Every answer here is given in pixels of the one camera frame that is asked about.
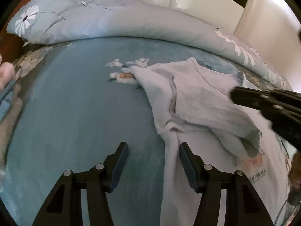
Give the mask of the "person's left hand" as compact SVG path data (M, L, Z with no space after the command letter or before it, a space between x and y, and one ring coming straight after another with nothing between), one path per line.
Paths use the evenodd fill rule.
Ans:
M0 91L3 91L11 80L15 79L15 69L12 63L3 62L1 56L1 67L0 67Z

